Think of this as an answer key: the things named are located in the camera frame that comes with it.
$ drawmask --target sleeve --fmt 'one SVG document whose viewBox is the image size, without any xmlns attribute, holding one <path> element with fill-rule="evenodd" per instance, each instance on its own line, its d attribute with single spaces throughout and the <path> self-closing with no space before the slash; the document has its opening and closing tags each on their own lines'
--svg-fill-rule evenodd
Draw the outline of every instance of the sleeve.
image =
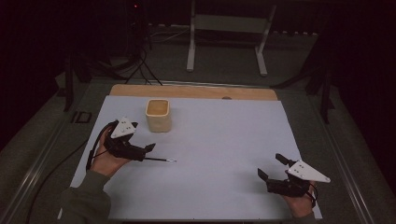
<svg viewBox="0 0 396 224">
<path fill-rule="evenodd" d="M 315 219 L 315 214 L 313 212 L 305 217 L 294 217 L 293 221 L 295 224 L 317 224 L 317 220 Z"/>
<path fill-rule="evenodd" d="M 61 194 L 60 223 L 107 223 L 110 197 L 103 188 L 110 178 L 87 171 L 78 188 L 69 188 Z"/>
</svg>

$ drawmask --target wooden table edge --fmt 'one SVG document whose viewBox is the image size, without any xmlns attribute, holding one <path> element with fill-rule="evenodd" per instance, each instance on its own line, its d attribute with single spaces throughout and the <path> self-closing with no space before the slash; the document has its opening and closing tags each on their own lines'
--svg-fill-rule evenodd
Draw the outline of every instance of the wooden table edge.
<svg viewBox="0 0 396 224">
<path fill-rule="evenodd" d="M 210 86 L 150 86 L 116 84 L 110 94 L 113 96 L 142 96 L 169 98 L 205 98 L 234 100 L 264 100 L 277 101 L 274 90 L 240 88 L 240 87 L 210 87 Z"/>
</svg>

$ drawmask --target dark background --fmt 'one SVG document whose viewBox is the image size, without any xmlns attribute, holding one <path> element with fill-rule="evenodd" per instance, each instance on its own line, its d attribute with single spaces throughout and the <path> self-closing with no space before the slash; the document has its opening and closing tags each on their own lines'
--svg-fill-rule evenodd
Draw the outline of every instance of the dark background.
<svg viewBox="0 0 396 224">
<path fill-rule="evenodd" d="M 122 55 L 122 43 L 104 41 L 110 38 L 106 34 L 127 35 L 122 24 L 124 2 L 110 2 L 114 6 L 108 1 L 95 1 L 94 5 L 91 1 L 62 0 L 0 2 L 0 148 L 56 93 L 54 77 L 64 70 L 64 58 L 71 49 L 88 52 L 96 60 Z M 256 2 L 252 1 L 252 7 L 241 7 L 238 1 L 202 1 L 197 10 L 250 16 L 258 13 Z M 311 64 L 315 66 L 331 52 L 332 83 L 339 88 L 378 166 L 395 190 L 396 6 L 391 1 L 334 2 L 282 1 L 272 32 L 321 34 L 326 21 L 336 16 L 325 32 L 329 35 L 321 37 L 322 46 Z M 189 24 L 190 7 L 185 0 L 151 0 L 148 21 L 154 25 Z M 122 27 L 113 26 L 113 21 Z"/>
</svg>

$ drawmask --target floor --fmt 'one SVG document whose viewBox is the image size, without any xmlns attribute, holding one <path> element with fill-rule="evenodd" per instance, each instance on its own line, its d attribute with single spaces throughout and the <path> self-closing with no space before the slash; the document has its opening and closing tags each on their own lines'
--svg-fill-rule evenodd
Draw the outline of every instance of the floor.
<svg viewBox="0 0 396 224">
<path fill-rule="evenodd" d="M 182 31 L 172 27 L 161 29 Z M 254 41 L 198 38 L 194 71 L 189 73 L 186 71 L 189 36 L 181 34 L 167 39 L 170 36 L 154 35 L 153 49 L 146 48 L 147 65 L 162 83 L 254 88 L 268 88 L 297 75 L 316 40 L 315 36 L 271 34 L 264 49 L 268 77 L 261 77 Z M 142 73 L 155 83 L 147 68 Z M 334 109 L 329 111 L 330 124 L 325 124 L 318 114 L 320 96 L 306 95 L 306 82 L 301 80 L 276 90 L 276 94 L 285 107 L 302 158 L 332 178 L 331 184 L 318 184 L 318 204 L 323 215 L 319 223 L 395 223 L 395 197 L 337 89 L 332 87 Z M 1 223 L 26 223 L 37 192 L 30 223 L 57 223 L 59 195 L 70 185 L 82 154 L 78 146 L 90 135 L 104 98 L 117 83 L 122 82 L 98 73 L 89 84 L 76 82 L 76 99 L 69 112 L 63 112 L 64 98 L 54 95 L 1 152 Z M 129 83 L 145 81 L 137 73 Z M 91 122 L 71 122 L 76 111 L 92 113 Z M 71 156 L 58 166 L 68 155 Z"/>
</svg>

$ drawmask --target table leg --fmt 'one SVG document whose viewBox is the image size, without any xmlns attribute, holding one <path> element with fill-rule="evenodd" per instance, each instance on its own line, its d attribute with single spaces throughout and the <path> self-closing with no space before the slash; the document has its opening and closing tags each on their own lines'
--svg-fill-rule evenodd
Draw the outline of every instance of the table leg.
<svg viewBox="0 0 396 224">
<path fill-rule="evenodd" d="M 187 59 L 187 71 L 192 72 L 194 70 L 195 60 L 195 0 L 191 1 L 191 26 L 190 26 L 190 48 L 189 56 Z"/>
<path fill-rule="evenodd" d="M 270 16 L 268 18 L 267 25 L 265 27 L 264 33 L 262 34 L 262 42 L 259 46 L 255 48 L 256 50 L 256 57 L 257 57 L 257 64 L 259 65 L 260 75 L 262 77 L 267 76 L 267 68 L 265 67 L 264 57 L 262 56 L 262 50 L 264 49 L 265 42 L 267 41 L 268 35 L 270 33 L 272 20 L 275 16 L 276 6 L 272 6 Z"/>
</svg>

